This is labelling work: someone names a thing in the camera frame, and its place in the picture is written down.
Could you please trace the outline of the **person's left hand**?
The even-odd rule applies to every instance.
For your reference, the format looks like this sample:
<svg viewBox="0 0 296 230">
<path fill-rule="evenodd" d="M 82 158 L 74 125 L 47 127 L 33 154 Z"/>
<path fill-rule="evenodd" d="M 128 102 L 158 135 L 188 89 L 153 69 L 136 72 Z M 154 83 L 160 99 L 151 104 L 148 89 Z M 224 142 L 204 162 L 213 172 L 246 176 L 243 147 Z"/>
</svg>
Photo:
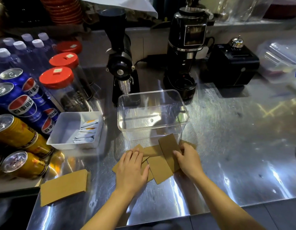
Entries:
<svg viewBox="0 0 296 230">
<path fill-rule="evenodd" d="M 138 151 L 138 164 L 131 164 L 131 156 L 133 151 Z M 124 168 L 123 170 L 116 170 L 116 186 L 115 189 L 134 190 L 137 191 L 136 195 L 142 190 L 147 183 L 141 183 L 141 169 L 143 153 L 139 148 L 134 148 L 124 153 Z"/>
</svg>

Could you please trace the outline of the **brown cardboard cup sleeve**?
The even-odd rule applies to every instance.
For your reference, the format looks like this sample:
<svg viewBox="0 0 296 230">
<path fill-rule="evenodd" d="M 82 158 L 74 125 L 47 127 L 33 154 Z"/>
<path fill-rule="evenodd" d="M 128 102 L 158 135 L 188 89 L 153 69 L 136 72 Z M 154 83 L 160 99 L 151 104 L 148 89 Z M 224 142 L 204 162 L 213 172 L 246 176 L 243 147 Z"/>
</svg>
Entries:
<svg viewBox="0 0 296 230">
<path fill-rule="evenodd" d="M 86 192 L 88 171 L 78 170 L 46 181 L 40 187 L 40 206 L 52 204 L 71 195 Z"/>
<path fill-rule="evenodd" d="M 174 134 L 170 134 L 161 137 L 159 140 L 159 145 L 165 157 L 165 160 L 173 173 L 180 170 L 180 165 L 177 157 L 173 151 L 178 151 L 181 153 L 180 147 L 175 139 Z"/>
</svg>

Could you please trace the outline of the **pile of brown cardboard sleeves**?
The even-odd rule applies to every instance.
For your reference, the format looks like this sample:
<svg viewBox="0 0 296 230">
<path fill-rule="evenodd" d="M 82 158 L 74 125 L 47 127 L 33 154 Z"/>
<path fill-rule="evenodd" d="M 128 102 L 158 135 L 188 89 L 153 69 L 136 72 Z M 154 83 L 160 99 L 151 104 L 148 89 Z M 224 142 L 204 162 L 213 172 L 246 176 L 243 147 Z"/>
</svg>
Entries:
<svg viewBox="0 0 296 230">
<path fill-rule="evenodd" d="M 154 179 L 157 184 L 160 184 L 173 176 L 173 169 L 168 165 L 160 145 L 143 148 L 138 144 L 137 147 L 144 154 L 141 173 L 147 165 L 150 166 L 148 182 Z"/>
</svg>

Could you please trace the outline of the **person's right forearm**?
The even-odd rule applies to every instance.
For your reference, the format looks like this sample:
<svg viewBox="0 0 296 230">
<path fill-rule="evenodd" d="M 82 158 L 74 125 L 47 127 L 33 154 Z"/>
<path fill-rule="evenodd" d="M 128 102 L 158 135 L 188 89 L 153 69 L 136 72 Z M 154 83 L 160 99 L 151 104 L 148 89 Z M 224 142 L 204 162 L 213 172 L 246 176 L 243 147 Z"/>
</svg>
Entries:
<svg viewBox="0 0 296 230">
<path fill-rule="evenodd" d="M 190 176 L 221 230 L 266 230 L 203 172 Z"/>
</svg>

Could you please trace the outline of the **clear plastic storage box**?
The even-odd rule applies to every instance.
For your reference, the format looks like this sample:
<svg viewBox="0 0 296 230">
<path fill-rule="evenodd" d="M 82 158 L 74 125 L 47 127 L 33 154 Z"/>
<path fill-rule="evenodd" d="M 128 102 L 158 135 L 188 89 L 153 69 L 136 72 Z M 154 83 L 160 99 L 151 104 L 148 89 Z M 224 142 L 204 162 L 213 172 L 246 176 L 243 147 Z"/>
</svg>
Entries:
<svg viewBox="0 0 296 230">
<path fill-rule="evenodd" d="M 189 120 L 186 105 L 174 89 L 125 94 L 118 98 L 118 129 L 126 149 L 137 144 L 156 145 L 159 138 L 170 134 L 179 142 Z"/>
</svg>

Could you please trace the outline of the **white plastic tray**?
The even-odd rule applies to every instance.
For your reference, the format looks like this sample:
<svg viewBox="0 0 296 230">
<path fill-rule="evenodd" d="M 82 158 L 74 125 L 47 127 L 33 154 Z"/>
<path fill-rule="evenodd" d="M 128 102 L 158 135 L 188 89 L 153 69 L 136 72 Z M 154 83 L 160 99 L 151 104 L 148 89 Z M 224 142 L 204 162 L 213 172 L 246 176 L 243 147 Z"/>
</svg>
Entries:
<svg viewBox="0 0 296 230">
<path fill-rule="evenodd" d="M 97 129 L 93 134 L 93 140 L 74 143 L 81 126 L 89 120 L 97 120 Z M 96 148 L 100 142 L 103 120 L 101 112 L 63 112 L 59 115 L 46 144 L 57 150 Z"/>
</svg>

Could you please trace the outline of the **small clear plastic cup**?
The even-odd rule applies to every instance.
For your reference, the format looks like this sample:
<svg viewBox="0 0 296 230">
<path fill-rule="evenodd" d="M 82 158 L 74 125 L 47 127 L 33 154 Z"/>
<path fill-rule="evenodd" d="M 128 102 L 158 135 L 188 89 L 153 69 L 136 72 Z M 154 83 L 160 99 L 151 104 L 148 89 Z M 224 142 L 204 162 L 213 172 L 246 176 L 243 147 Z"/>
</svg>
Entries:
<svg viewBox="0 0 296 230">
<path fill-rule="evenodd" d="M 132 85 L 134 84 L 133 82 L 133 77 L 131 76 L 127 80 L 118 80 L 119 88 L 123 94 L 130 94 L 131 93 L 131 88 Z"/>
</svg>

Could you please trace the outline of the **blue cola can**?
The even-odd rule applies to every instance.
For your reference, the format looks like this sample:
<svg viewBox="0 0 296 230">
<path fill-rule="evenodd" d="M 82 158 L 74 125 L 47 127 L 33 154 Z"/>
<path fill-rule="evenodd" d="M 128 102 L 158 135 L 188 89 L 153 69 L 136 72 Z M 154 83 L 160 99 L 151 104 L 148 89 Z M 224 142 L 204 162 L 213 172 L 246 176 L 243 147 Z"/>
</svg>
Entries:
<svg viewBox="0 0 296 230">
<path fill-rule="evenodd" d="M 11 68 L 0 73 L 0 79 L 10 82 L 22 89 L 38 107 L 45 107 L 47 96 L 37 81 L 21 68 Z"/>
<path fill-rule="evenodd" d="M 55 122 L 47 115 L 42 115 L 37 121 L 36 124 L 40 130 L 40 132 L 44 135 L 50 135 L 54 126 Z"/>
<path fill-rule="evenodd" d="M 45 112 L 55 123 L 61 113 L 57 108 L 49 106 L 44 107 L 43 112 Z"/>
<path fill-rule="evenodd" d="M 30 122 L 36 122 L 43 115 L 33 99 L 10 82 L 0 83 L 0 107 Z"/>
</svg>

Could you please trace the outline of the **yellow drink can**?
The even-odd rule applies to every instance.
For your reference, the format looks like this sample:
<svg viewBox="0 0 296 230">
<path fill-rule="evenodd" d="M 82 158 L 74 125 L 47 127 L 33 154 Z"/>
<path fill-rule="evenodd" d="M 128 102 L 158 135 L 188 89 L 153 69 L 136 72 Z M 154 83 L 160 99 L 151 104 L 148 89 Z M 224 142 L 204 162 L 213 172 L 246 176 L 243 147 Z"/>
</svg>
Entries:
<svg viewBox="0 0 296 230">
<path fill-rule="evenodd" d="M 47 145 L 46 139 L 37 133 L 34 137 L 34 141 L 23 150 L 30 152 L 40 158 L 46 158 L 54 152 L 54 147 Z"/>
<path fill-rule="evenodd" d="M 0 143 L 26 148 L 38 138 L 38 132 L 11 114 L 0 115 Z"/>
<path fill-rule="evenodd" d="M 35 179 L 44 175 L 48 164 L 30 152 L 16 151 L 3 160 L 1 168 L 4 173 L 13 177 Z"/>
</svg>

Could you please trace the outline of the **large black coffee grinder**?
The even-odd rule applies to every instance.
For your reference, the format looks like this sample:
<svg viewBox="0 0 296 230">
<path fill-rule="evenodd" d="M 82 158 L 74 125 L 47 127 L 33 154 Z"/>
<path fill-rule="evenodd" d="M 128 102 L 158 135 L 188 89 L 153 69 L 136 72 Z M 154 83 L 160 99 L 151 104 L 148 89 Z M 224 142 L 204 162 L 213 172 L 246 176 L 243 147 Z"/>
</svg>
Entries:
<svg viewBox="0 0 296 230">
<path fill-rule="evenodd" d="M 173 16 L 167 49 L 167 68 L 163 79 L 166 89 L 176 90 L 182 100 L 193 98 L 196 85 L 190 71 L 198 51 L 204 48 L 207 23 L 214 14 L 200 3 L 186 0 Z"/>
</svg>

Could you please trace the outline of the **slim black coffee grinder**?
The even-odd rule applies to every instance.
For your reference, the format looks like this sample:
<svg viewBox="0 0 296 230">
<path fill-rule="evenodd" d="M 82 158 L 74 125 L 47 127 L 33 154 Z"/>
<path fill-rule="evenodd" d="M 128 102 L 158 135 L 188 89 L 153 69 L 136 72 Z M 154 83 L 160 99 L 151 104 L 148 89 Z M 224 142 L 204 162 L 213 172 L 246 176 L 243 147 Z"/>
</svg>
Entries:
<svg viewBox="0 0 296 230">
<path fill-rule="evenodd" d="M 111 42 L 111 48 L 106 51 L 108 55 L 106 71 L 114 76 L 112 102 L 118 107 L 118 99 L 123 95 L 118 80 L 124 81 L 132 76 L 134 84 L 131 94 L 140 92 L 138 72 L 131 54 L 131 39 L 125 33 L 126 11 L 122 8 L 110 8 L 98 11 L 98 15 L 100 24 Z"/>
</svg>

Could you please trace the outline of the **clear lidded plastic container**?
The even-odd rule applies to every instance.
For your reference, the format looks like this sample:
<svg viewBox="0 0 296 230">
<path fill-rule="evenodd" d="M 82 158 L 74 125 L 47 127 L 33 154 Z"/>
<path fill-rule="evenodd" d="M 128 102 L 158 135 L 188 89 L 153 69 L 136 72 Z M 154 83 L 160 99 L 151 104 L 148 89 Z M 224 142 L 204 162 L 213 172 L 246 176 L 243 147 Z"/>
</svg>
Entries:
<svg viewBox="0 0 296 230">
<path fill-rule="evenodd" d="M 296 37 L 273 39 L 261 43 L 256 50 L 258 73 L 270 83 L 296 80 Z"/>
</svg>

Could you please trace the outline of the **white paper sheet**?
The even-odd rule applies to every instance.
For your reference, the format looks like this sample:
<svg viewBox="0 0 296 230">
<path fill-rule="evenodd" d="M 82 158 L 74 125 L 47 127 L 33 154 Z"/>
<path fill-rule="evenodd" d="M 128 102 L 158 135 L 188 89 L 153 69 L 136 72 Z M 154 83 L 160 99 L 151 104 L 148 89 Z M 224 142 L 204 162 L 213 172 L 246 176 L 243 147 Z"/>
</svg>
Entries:
<svg viewBox="0 0 296 230">
<path fill-rule="evenodd" d="M 158 18 L 158 13 L 152 6 L 149 0 L 82 0 L 98 5 L 121 7 L 130 10 L 142 11 L 147 13 L 149 16 Z"/>
</svg>

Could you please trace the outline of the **clear plastic ware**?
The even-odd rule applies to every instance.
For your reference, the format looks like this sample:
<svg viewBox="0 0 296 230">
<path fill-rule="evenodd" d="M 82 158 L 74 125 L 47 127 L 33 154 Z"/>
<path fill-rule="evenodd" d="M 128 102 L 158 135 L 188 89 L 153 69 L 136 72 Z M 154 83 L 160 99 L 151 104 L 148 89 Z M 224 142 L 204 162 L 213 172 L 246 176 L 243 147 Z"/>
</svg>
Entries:
<svg viewBox="0 0 296 230">
<path fill-rule="evenodd" d="M 260 21 L 274 0 L 219 0 L 218 21 L 250 22 Z"/>
</svg>

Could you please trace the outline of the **stack of red bowls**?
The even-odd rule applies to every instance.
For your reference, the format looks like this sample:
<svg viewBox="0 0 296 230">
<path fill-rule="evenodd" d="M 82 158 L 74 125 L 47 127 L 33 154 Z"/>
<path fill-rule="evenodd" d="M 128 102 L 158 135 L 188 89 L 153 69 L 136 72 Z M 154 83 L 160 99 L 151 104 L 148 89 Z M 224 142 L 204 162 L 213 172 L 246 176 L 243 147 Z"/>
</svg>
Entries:
<svg viewBox="0 0 296 230">
<path fill-rule="evenodd" d="M 40 0 L 56 25 L 82 24 L 83 11 L 78 0 Z"/>
</svg>

